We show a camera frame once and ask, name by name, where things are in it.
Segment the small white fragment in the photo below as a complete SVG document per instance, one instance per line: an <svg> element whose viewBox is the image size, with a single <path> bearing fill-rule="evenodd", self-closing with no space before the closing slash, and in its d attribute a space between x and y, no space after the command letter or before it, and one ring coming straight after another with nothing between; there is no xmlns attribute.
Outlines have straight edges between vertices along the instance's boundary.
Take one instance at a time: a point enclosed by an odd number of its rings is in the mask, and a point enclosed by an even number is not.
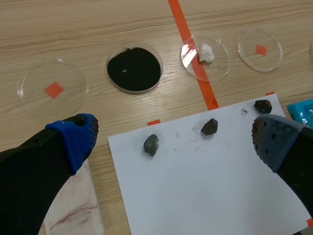
<svg viewBox="0 0 313 235"><path fill-rule="evenodd" d="M212 50L212 47L208 44L202 44L198 50L200 62L205 61L211 63L215 56Z"/></svg>

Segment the wooden table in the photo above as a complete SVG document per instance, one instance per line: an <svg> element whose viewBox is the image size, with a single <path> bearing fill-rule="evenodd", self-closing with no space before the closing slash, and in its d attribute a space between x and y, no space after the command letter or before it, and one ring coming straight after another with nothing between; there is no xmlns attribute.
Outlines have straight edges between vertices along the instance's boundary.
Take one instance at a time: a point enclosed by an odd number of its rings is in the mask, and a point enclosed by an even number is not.
<svg viewBox="0 0 313 235"><path fill-rule="evenodd" d="M311 0L180 0L193 35L222 39L231 53L230 74L212 84L220 107L274 91L286 105L312 97L313 2ZM278 70L261 73L244 64L237 37L249 27L271 32L284 49ZM106 59L117 45L145 42L164 63L159 86L146 94L117 90ZM89 94L79 112L99 119L89 157L107 235L130 234L107 137L207 110L199 85L183 68L182 40L167 0L12 0L0 2L0 150L18 146L45 126L26 112L17 80L29 66L62 57L87 78Z"/></svg>

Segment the small stone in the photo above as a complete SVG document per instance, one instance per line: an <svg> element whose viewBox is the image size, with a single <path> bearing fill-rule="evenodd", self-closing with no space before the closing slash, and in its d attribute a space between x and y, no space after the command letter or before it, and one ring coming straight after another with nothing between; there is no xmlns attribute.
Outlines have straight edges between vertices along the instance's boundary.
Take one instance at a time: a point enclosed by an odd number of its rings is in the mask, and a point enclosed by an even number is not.
<svg viewBox="0 0 313 235"><path fill-rule="evenodd" d="M157 136L155 134L150 135L143 144L143 148L146 153L150 154L150 156L154 156L157 153L158 148Z"/></svg>
<svg viewBox="0 0 313 235"><path fill-rule="evenodd" d="M208 121L203 128L201 129L201 132L206 135L213 135L217 132L218 122L212 118L210 121Z"/></svg>
<svg viewBox="0 0 313 235"><path fill-rule="evenodd" d="M272 105L267 99L257 100L254 107L262 114L270 114L272 111Z"/></svg>

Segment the rock sample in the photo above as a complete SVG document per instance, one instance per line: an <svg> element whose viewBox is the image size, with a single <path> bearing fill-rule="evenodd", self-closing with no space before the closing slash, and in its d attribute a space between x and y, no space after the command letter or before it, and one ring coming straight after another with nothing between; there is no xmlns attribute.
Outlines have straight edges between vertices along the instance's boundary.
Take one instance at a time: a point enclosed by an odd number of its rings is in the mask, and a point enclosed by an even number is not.
<svg viewBox="0 0 313 235"><path fill-rule="evenodd" d="M262 114L269 114L272 111L272 105L267 99L257 100L254 107Z"/></svg>
<svg viewBox="0 0 313 235"><path fill-rule="evenodd" d="M150 154L150 156L153 157L157 153L158 148L157 136L155 134L150 135L143 144L143 148L146 153Z"/></svg>
<svg viewBox="0 0 313 235"><path fill-rule="evenodd" d="M203 128L201 129L201 132L206 135L213 135L214 133L217 132L217 128L218 128L218 122L212 118L210 121L208 121Z"/></svg>

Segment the glass petri dish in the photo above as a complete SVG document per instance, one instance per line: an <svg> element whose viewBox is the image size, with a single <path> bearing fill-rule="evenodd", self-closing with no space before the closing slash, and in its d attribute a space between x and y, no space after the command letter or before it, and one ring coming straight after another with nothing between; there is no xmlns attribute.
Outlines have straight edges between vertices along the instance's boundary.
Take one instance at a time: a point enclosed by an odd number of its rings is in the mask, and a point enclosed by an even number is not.
<svg viewBox="0 0 313 235"><path fill-rule="evenodd" d="M17 93L31 114L56 121L78 111L88 93L88 85L81 71L58 58L33 66L19 80Z"/></svg>
<svg viewBox="0 0 313 235"><path fill-rule="evenodd" d="M203 44L212 47L215 58L211 63L199 61L198 51ZM229 53L221 40L203 36L191 37L183 43L180 58L185 69L196 79L202 81L216 82L223 79L229 72Z"/></svg>
<svg viewBox="0 0 313 235"><path fill-rule="evenodd" d="M126 43L113 49L107 58L107 73L121 91L141 94L155 88L163 74L160 55L145 43Z"/></svg>
<svg viewBox="0 0 313 235"><path fill-rule="evenodd" d="M237 49L241 59L257 71L273 71L283 62L283 49L279 41L260 28L242 32Z"/></svg>

